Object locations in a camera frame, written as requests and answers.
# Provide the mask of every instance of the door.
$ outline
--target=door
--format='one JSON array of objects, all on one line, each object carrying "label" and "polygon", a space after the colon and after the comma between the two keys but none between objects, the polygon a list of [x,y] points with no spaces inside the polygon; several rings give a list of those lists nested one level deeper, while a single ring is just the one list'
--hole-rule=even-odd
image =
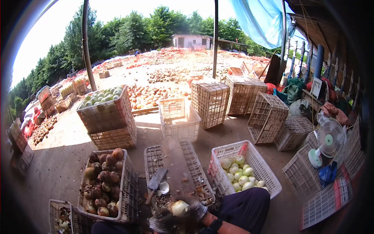
[{"label": "door", "polygon": [[178,47],[184,48],[184,37],[178,37]]}]

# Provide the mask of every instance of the work glove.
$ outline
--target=work glove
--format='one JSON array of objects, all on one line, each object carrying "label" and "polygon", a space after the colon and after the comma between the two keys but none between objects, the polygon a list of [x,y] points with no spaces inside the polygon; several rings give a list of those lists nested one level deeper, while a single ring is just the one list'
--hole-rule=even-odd
[{"label": "work glove", "polygon": [[194,217],[196,221],[200,221],[206,212],[208,211],[208,207],[201,204],[200,201],[192,200],[189,198],[181,199],[186,202],[189,206],[183,210],[183,214],[189,217]]},{"label": "work glove", "polygon": [[149,219],[149,228],[158,233],[169,233],[170,226],[175,222],[172,214],[163,216],[162,218],[152,216]]}]

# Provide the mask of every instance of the cleaver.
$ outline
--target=cleaver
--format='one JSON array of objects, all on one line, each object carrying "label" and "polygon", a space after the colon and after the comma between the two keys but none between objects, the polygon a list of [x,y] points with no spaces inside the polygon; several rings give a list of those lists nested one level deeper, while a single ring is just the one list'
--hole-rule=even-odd
[{"label": "cleaver", "polygon": [[167,171],[168,171],[167,169],[159,167],[156,171],[156,175],[154,175],[152,179],[150,180],[147,187],[151,189],[152,191],[151,191],[151,194],[148,195],[148,198],[145,202],[147,205],[150,205],[152,203],[152,198],[155,194],[155,191],[159,187],[161,180]]}]

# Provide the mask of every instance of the white fan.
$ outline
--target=white fan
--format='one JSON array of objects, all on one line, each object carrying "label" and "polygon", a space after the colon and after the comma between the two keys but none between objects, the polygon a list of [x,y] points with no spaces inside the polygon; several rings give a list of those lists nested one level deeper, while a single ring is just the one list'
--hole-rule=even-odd
[{"label": "white fan", "polygon": [[315,168],[320,168],[322,166],[321,153],[328,158],[333,158],[340,153],[344,143],[344,132],[338,121],[329,118],[320,123],[318,133],[314,131],[314,134],[319,148],[311,149],[308,157]]}]

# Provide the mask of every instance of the white building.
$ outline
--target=white building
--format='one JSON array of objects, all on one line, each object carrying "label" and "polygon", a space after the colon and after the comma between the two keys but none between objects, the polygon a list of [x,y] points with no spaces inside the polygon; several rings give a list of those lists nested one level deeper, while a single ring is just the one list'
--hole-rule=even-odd
[{"label": "white building", "polygon": [[175,47],[195,49],[210,49],[211,37],[202,35],[172,35],[172,41]]}]

